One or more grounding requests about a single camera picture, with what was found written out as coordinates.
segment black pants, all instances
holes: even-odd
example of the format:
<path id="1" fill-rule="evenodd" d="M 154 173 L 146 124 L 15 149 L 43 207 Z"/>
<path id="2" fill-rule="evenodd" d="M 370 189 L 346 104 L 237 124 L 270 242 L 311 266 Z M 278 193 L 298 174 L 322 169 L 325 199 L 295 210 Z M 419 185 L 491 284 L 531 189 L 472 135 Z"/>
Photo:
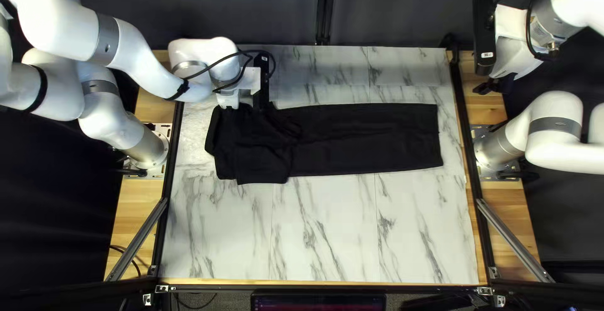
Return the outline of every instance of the black pants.
<path id="1" fill-rule="evenodd" d="M 217 106 L 205 150 L 215 157 L 218 178 L 239 185 L 443 164 L 437 107 L 430 104 Z"/>

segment white marble tile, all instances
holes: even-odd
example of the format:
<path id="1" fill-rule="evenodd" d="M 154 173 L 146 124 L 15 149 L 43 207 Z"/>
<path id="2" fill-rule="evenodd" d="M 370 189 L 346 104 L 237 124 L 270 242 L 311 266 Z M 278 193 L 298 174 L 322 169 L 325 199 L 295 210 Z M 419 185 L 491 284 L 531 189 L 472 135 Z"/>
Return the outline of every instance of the white marble tile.
<path id="1" fill-rule="evenodd" d="M 376 175 L 381 281 L 478 284 L 463 176 Z"/>
<path id="2" fill-rule="evenodd" d="M 214 157 L 204 150 L 212 111 L 218 105 L 212 95 L 200 103 L 186 103 L 182 115 L 176 167 L 209 173 L 215 171 Z"/>
<path id="3" fill-rule="evenodd" d="M 347 84 L 279 86 L 273 102 L 278 109 L 326 104 L 369 103 L 370 88 Z"/>
<path id="4" fill-rule="evenodd" d="M 265 49 L 275 56 L 274 81 L 286 86 L 347 84 L 366 86 L 369 81 L 367 47 L 240 45 Z"/>
<path id="5" fill-rule="evenodd" d="M 379 281 L 373 175 L 291 178 L 272 213 L 271 279 Z"/>
<path id="6" fill-rule="evenodd" d="M 376 86 L 443 86 L 450 84 L 442 48 L 369 47 L 369 79 Z"/>
<path id="7" fill-rule="evenodd" d="M 366 47 L 240 47 L 276 56 L 270 98 L 277 108 L 437 104 L 444 166 L 237 186 L 215 176 L 214 159 L 204 150 L 215 98 L 187 104 L 162 276 L 477 283 L 454 97 L 446 63 L 439 64 L 442 50 L 370 48 L 367 56 Z M 397 80 L 396 57 L 410 68 L 409 81 Z M 369 85 L 370 74 L 376 86 Z"/>
<path id="8" fill-rule="evenodd" d="M 273 184 L 174 175 L 161 276 L 268 279 Z"/>
<path id="9" fill-rule="evenodd" d="M 464 175 L 455 98 L 451 86 L 371 86 L 371 103 L 421 103 L 438 106 L 440 155 L 450 175 Z M 439 170 L 428 168 L 424 171 Z"/>

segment wooden table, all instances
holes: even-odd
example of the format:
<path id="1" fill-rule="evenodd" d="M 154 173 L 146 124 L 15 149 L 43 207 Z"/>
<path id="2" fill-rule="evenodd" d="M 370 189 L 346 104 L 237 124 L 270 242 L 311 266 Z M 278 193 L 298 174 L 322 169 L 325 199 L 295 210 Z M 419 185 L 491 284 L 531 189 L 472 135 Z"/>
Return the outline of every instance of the wooden table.
<path id="1" fill-rule="evenodd" d="M 154 54 L 166 68 L 169 68 L 167 51 L 154 51 Z M 464 95 L 466 98 L 466 107 L 470 124 L 496 124 L 506 120 L 506 109 L 504 107 L 501 94 L 492 92 L 487 95 L 478 95 L 472 93 L 472 89 L 478 84 L 484 82 L 486 79 L 485 76 L 477 76 L 473 73 L 472 52 L 462 52 L 460 61 Z M 142 122 L 172 122 L 173 114 L 174 103 L 155 97 L 144 89 L 140 89 L 135 115 Z M 162 185 L 162 180 L 124 179 L 121 186 L 120 199 L 118 202 L 117 214 L 115 216 L 111 244 L 125 247 L 130 243 L 153 207 L 155 207 L 157 201 L 159 201 L 161 197 Z M 522 182 L 483 182 L 482 188 L 483 196 L 487 203 L 495 210 L 495 212 L 512 230 L 517 238 L 527 247 L 530 253 L 533 254 L 535 258 L 539 259 Z M 470 217 L 472 220 L 474 241 L 476 244 L 479 284 L 486 284 L 487 276 L 484 270 L 480 238 L 478 236 L 478 227 L 469 182 L 466 185 L 466 192 Z M 493 227 L 489 227 L 489 229 L 495 263 L 497 268 L 499 268 L 502 277 L 515 280 L 536 280 L 534 276 L 532 276 L 532 274 L 524 268 L 523 264 L 512 252 L 510 246 L 503 240 L 499 233 L 497 233 Z M 146 274 L 147 268 L 151 262 L 154 236 L 155 231 L 153 231 L 151 235 L 147 237 L 147 240 L 144 242 L 141 249 L 137 253 L 137 257 L 135 258 L 135 261 L 139 265 L 143 275 Z M 111 250 L 109 252 L 107 268 L 105 270 L 106 276 L 109 274 L 111 268 L 113 268 L 119 257 L 120 253 L 117 251 Z M 130 265 L 123 276 L 123 279 L 134 278 L 136 276 L 136 270 L 132 265 Z M 208 280 L 195 278 L 166 278 L 164 279 L 164 282 L 168 284 L 208 284 Z M 256 282 L 212 280 L 212 283 L 254 284 Z M 262 281 L 261 283 L 308 285 L 342 284 L 340 282 L 314 281 Z"/>

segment dark backdrop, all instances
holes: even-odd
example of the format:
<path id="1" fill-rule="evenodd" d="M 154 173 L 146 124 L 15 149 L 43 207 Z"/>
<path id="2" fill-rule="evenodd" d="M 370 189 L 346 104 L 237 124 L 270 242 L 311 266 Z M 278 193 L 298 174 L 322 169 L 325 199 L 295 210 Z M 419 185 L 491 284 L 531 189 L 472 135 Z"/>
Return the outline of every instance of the dark backdrop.
<path id="1" fill-rule="evenodd" d="M 316 0 L 81 0 L 135 25 L 153 49 L 177 38 L 225 36 L 238 43 L 309 44 Z"/>
<path id="2" fill-rule="evenodd" d="M 312 44 L 316 0 L 81 0 L 135 25 L 151 48 L 176 38 Z M 528 0 L 504 0 L 523 7 Z M 472 43 L 472 0 L 335 0 L 332 44 L 432 46 L 448 32 Z"/>
<path id="3" fill-rule="evenodd" d="M 472 45 L 472 0 L 335 0 L 335 44 L 437 47 L 448 32 Z"/>

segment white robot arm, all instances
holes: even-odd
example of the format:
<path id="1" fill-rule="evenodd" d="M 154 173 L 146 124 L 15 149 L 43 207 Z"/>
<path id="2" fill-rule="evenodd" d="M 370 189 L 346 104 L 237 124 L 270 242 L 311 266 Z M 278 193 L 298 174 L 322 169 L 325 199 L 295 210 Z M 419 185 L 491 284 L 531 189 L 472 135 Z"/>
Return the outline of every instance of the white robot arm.
<path id="1" fill-rule="evenodd" d="M 27 40 L 37 49 L 64 58 L 90 61 L 127 73 L 148 92 L 178 101 L 197 102 L 212 90 L 210 75 L 226 81 L 239 73 L 233 57 L 188 81 L 168 72 L 156 59 L 141 33 L 130 23 L 95 13 L 80 0 L 10 0 L 19 12 Z M 203 55 L 210 64 L 237 52 L 227 38 L 210 40 Z"/>
<path id="2" fill-rule="evenodd" d="M 178 101 L 201 101 L 212 91 L 212 79 L 238 76 L 237 57 L 216 64 L 208 72 L 183 80 L 167 71 L 130 23 L 98 14 L 80 0 L 10 0 L 18 10 L 21 28 L 35 48 L 22 63 L 13 63 L 7 11 L 0 6 L 0 104 L 46 118 L 78 119 L 81 130 L 129 155 L 138 168 L 161 165 L 167 140 L 126 112 L 112 73 L 131 76 L 150 93 Z M 177 40 L 170 44 L 172 66 L 191 76 L 207 65 L 236 53 L 227 38 Z M 259 69 L 248 69 L 237 88 L 260 87 Z M 219 102 L 238 107 L 238 89 Z"/>
<path id="3" fill-rule="evenodd" d="M 537 166 L 604 175 L 604 103 L 590 118 L 588 143 L 579 141 L 583 105 L 573 94 L 543 93 L 520 115 L 474 143 L 478 162 L 492 170 L 525 155 Z"/>
<path id="4" fill-rule="evenodd" d="M 535 57 L 527 45 L 527 9 L 497 4 L 492 13 L 491 3 L 479 1 L 474 0 L 476 73 L 492 79 L 527 75 L 586 26 L 604 35 L 604 0 L 535 0 L 528 17 Z"/>
<path id="5" fill-rule="evenodd" d="M 495 78 L 513 81 L 527 75 L 586 26 L 604 35 L 604 0 L 531 3 L 525 10 L 497 5 L 492 13 L 492 0 L 474 0 L 475 71 L 490 77 L 474 92 L 490 91 Z M 525 155 L 541 167 L 604 175 L 604 104 L 591 114 L 586 144 L 579 140 L 582 114 L 583 105 L 573 94 L 544 93 L 504 127 L 477 139 L 476 159 L 499 171 Z"/>

